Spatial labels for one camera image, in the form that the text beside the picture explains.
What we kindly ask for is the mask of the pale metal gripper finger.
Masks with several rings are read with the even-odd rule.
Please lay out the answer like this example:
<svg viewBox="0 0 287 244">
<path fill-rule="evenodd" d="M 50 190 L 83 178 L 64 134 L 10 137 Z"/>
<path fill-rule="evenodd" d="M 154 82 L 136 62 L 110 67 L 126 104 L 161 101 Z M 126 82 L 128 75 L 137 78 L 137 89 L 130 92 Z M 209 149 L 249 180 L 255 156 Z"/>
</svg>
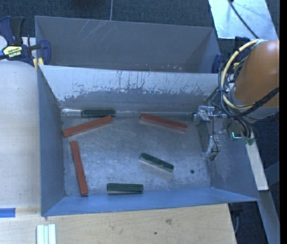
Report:
<svg viewBox="0 0 287 244">
<path fill-rule="evenodd" d="M 209 136 L 208 144 L 206 150 L 201 153 L 202 158 L 214 160 L 220 153 L 219 139 L 214 135 Z"/>
<path fill-rule="evenodd" d="M 210 123 L 216 118 L 220 118 L 220 113 L 215 111 L 215 107 L 201 105 L 198 107 L 197 112 L 193 114 L 193 123 L 195 125 L 201 122 Z"/>
</svg>

